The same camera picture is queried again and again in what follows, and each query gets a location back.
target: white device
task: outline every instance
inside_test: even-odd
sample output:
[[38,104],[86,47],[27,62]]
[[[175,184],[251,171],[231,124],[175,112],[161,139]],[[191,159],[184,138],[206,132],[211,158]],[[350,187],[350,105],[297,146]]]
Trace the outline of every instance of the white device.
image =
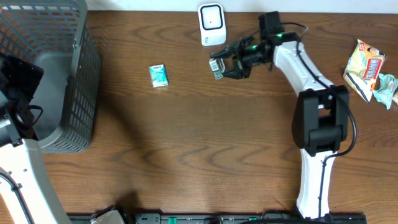
[[199,6],[199,25],[203,46],[220,45],[226,40],[224,9],[218,3]]

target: wood grain surface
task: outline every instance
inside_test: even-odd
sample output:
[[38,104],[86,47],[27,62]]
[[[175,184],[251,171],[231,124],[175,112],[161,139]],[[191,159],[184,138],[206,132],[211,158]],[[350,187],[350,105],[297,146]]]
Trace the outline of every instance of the wood grain surface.
[[[228,41],[257,30],[258,15],[226,13]],[[398,75],[398,15],[281,19],[309,26],[306,50],[336,85],[345,84],[358,38],[388,55],[382,73]],[[280,70],[258,66],[245,80],[215,80],[208,58],[221,47],[201,46],[194,12],[90,11],[87,24],[102,59],[93,141],[84,153],[44,155],[68,213],[116,202],[165,213],[293,208],[301,173],[290,131],[296,96]],[[153,88],[149,66],[162,63],[169,86]],[[330,209],[397,223],[398,106],[386,110],[374,99],[368,105],[351,90],[350,107],[358,142],[335,161]],[[0,201],[0,223],[10,222]]]

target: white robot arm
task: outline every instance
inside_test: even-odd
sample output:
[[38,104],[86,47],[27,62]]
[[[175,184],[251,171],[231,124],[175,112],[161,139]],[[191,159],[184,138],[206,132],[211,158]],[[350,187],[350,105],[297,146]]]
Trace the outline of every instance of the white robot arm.
[[[29,102],[44,71],[10,55],[0,57],[0,194],[17,224],[72,224],[49,181],[32,128]],[[126,223],[118,210],[88,221]]]
[[[249,77],[252,66],[264,63],[271,63],[270,69],[275,65],[282,70],[298,97],[292,124],[294,141],[302,156],[296,206],[303,218],[321,219],[330,212],[331,167],[340,142],[347,136],[348,91],[326,79],[306,54],[301,37],[284,32],[281,25],[278,12],[261,15],[260,44],[250,45],[252,36],[242,38],[212,54],[210,61],[214,65],[215,60],[223,63],[223,58],[231,57],[234,68],[223,72],[223,76],[234,79]],[[330,114],[319,116],[322,108],[330,110]]]

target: chip bag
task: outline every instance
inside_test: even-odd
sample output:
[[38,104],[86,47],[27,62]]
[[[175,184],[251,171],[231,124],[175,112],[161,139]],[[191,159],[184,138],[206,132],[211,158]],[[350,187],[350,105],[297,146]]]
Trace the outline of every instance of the chip bag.
[[348,60],[343,78],[368,103],[385,59],[381,51],[358,39],[354,53]]

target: plastic crate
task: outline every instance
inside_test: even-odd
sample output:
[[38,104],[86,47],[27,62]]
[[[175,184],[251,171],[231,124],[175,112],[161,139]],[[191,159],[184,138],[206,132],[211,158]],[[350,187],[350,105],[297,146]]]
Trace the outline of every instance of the plastic crate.
[[44,109],[34,126],[43,152],[81,152],[91,140],[101,62],[86,13],[84,0],[0,0],[0,52],[44,69],[31,101]]

